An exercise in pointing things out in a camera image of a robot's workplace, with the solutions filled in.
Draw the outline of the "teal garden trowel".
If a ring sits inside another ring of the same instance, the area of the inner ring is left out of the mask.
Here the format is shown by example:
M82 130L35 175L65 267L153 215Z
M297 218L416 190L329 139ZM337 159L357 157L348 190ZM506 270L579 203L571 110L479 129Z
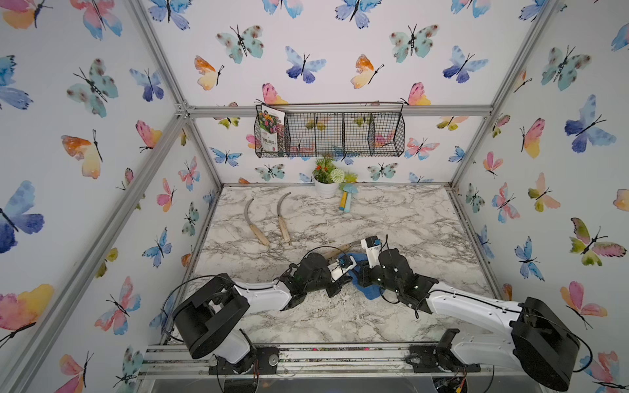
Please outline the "teal garden trowel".
M343 205L343 211L345 213L351 212L352 198L358 193L358 188L353 183L346 183L343 187L345 202Z

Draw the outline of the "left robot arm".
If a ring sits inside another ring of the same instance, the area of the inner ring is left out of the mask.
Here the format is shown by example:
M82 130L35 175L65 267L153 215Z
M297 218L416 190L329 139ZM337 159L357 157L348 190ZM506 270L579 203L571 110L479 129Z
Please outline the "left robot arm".
M350 272L356 266L355 257L347 253L332 262L310 252L272 283L240 283L226 273L213 275L170 318L192 359L218 355L235 365L253 353L247 335L237 329L244 316L294 309L316 291L336 296L352 281Z

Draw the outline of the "aluminium front rail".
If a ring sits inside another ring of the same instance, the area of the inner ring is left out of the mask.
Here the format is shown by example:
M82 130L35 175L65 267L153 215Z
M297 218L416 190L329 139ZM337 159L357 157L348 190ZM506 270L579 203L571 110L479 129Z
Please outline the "aluminium front rail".
M257 359L249 370L208 355L193 360L185 346L151 346L144 355L142 379L472 376L490 367L468 366L450 371L437 364L435 342L256 344Z

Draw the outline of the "yellow handled garden tool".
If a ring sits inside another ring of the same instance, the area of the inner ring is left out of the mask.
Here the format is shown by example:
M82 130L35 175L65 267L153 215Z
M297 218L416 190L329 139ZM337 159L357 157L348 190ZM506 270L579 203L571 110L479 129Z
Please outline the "yellow handled garden tool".
M340 211L345 211L346 204L347 204L347 197L348 197L347 192L342 193L342 199L339 203L339 208L338 208Z

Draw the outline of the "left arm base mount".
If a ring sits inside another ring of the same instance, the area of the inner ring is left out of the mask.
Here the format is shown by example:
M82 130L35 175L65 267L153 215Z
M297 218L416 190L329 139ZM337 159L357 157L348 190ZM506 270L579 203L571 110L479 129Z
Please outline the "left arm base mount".
M238 330L231 332L211 354L209 375L273 375L278 364L278 347L254 346L248 336Z

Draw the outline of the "seed packet in basket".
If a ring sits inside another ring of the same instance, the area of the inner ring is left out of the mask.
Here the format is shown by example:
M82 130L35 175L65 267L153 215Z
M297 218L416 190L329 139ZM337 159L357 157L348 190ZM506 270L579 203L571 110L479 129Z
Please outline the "seed packet in basket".
M263 151L282 152L285 114L270 106L260 105L257 119Z

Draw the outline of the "blue microfiber rag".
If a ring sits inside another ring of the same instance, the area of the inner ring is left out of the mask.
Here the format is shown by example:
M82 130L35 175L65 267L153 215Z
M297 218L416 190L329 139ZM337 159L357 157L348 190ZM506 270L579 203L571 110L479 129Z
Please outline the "blue microfiber rag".
M368 256L363 253L349 253L347 256L355 262L355 266L347 272L355 288L370 301L380 298L380 286L373 284L370 278Z

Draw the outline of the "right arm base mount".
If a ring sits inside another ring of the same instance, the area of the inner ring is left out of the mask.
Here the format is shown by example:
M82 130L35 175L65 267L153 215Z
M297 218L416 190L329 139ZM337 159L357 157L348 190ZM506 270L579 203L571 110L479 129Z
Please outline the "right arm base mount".
M480 365L464 364L452 352L452 342L458 334L460 329L449 328L437 343L410 346L410 353L406 356L405 362L415 373L479 373Z

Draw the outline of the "white pot with plant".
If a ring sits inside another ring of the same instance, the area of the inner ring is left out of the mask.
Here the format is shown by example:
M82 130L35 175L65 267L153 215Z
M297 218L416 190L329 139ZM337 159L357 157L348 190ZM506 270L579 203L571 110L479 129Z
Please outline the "white pot with plant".
M332 157L317 159L312 177L316 192L323 199L334 197L347 184L356 183L358 180L357 174L338 167Z

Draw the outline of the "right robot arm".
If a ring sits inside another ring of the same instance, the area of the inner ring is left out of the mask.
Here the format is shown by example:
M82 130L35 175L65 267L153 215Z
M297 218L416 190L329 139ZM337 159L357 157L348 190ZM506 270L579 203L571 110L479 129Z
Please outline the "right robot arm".
M543 301L502 301L463 291L415 273L396 249L374 248L353 254L358 284L395 294L395 304L415 315L459 319L483 329L480 335L449 328L437 352L441 368L455 371L469 365L491 365L523 371L538 384L568 391L572 376L587 369L578 365L586 343Z

